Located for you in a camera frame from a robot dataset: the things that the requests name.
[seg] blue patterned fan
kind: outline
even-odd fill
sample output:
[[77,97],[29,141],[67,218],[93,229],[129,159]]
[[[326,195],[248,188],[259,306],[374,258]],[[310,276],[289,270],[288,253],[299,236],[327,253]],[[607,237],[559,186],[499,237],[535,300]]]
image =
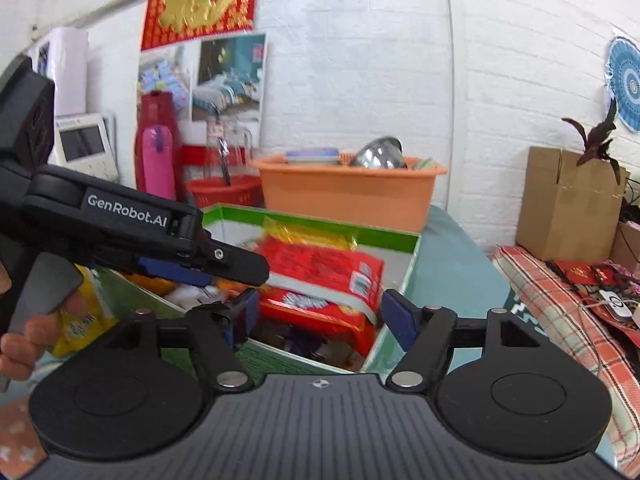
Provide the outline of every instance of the blue patterned fan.
[[618,115],[636,133],[640,131],[640,52],[626,38],[615,38],[607,59],[608,87],[618,101]]

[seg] red snack package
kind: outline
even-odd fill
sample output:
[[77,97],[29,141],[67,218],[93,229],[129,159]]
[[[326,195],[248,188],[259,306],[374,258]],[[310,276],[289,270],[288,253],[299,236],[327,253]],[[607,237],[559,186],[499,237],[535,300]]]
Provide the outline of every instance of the red snack package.
[[283,288],[270,287],[260,294],[260,313],[327,339],[344,341],[363,357],[376,338],[375,326],[363,313]]
[[267,236],[258,252],[269,262],[267,285],[349,306],[376,324],[383,260],[359,251],[284,243]]

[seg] orange plastic bin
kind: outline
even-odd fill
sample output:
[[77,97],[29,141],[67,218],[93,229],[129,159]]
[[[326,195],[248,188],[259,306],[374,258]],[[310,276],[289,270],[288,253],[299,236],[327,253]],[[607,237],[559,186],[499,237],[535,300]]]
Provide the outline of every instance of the orange plastic bin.
[[[367,170],[347,166],[294,166],[285,156],[271,155],[250,163],[260,170],[268,209],[356,224],[420,232],[424,228],[433,187],[447,169]],[[406,156],[410,168],[417,157]]]

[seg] chinese new year decoration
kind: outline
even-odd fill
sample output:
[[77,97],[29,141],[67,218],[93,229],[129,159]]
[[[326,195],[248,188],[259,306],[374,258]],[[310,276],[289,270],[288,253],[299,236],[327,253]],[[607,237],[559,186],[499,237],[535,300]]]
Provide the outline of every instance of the chinese new year decoration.
[[254,27],[255,0],[148,0],[142,50]]

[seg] human hand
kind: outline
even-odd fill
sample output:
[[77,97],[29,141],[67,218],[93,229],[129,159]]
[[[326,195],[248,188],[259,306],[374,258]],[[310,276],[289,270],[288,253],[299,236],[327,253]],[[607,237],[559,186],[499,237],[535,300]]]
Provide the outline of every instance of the human hand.
[[[11,287],[11,281],[0,264],[0,294]],[[71,314],[84,316],[86,302],[76,290],[61,306]],[[42,357],[47,346],[55,345],[60,336],[60,314],[35,316],[25,323],[24,334],[4,334],[0,338],[0,373],[15,381],[27,380],[33,365]]]

